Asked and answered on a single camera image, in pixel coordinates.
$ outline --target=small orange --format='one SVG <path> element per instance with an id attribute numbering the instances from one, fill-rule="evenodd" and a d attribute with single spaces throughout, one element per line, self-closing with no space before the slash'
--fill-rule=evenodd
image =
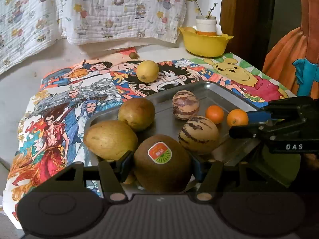
<path id="1" fill-rule="evenodd" d="M 212 105 L 207 108 L 205 117 L 210 119 L 214 124 L 219 124 L 223 122 L 224 111 L 221 107 Z"/>
<path id="2" fill-rule="evenodd" d="M 248 125 L 248 115 L 241 109 L 232 110 L 227 116 L 227 124 L 230 127 Z"/>

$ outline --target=yellow bowl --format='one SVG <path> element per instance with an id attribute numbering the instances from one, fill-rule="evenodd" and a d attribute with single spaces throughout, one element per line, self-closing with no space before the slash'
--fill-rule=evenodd
<path id="1" fill-rule="evenodd" d="M 178 28 L 183 34 L 184 45 L 187 51 L 202 57 L 219 57 L 224 54 L 227 43 L 234 36 L 198 35 L 197 33 Z"/>

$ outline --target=winnie the pooh drawing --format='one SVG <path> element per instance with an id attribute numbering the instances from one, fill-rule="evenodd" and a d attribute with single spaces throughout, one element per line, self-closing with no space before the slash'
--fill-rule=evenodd
<path id="1" fill-rule="evenodd" d="M 210 59 L 203 60 L 219 73 L 218 76 L 215 76 L 214 82 L 220 81 L 220 85 L 228 89 L 235 88 L 251 101 L 268 102 L 288 98 L 286 92 L 278 85 L 235 65 L 238 61 L 234 58 L 225 58 L 221 63 L 215 63 Z M 230 81 L 229 85 L 225 84 L 226 80 Z"/>

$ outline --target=silver tray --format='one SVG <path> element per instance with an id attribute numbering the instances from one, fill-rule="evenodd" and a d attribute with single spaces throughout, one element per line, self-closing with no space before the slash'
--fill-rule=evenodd
<path id="1" fill-rule="evenodd" d="M 155 106 L 155 120 L 149 128 L 137 133 L 139 143 L 155 134 L 165 134 L 178 141 L 179 130 L 186 123 L 186 120 L 174 117 L 172 99 L 175 93 L 180 90 L 188 90 L 195 94 L 199 100 L 197 115 L 205 116 L 206 109 L 211 105 L 218 105 L 225 111 L 224 121 L 217 125 L 220 132 L 220 145 L 212 151 L 211 155 L 203 156 L 204 158 L 214 158 L 223 161 L 225 165 L 235 166 L 258 145 L 259 141 L 257 139 L 230 138 L 228 134 L 229 126 L 226 123 L 226 116 L 233 109 L 240 108 L 248 112 L 257 110 L 257 108 L 232 91 L 209 81 L 194 82 L 148 96 L 147 99 L 153 102 Z M 119 108 L 120 106 L 95 114 L 88 120 L 85 130 L 100 121 L 116 120 Z M 98 159 L 92 153 L 91 163 L 92 165 L 98 163 Z"/>

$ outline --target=kiwi sticker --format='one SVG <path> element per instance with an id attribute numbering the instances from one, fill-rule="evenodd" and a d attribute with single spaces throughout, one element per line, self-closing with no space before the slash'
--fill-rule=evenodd
<path id="1" fill-rule="evenodd" d="M 172 151 L 163 142 L 154 144 L 147 153 L 157 164 L 165 164 L 172 158 Z"/>

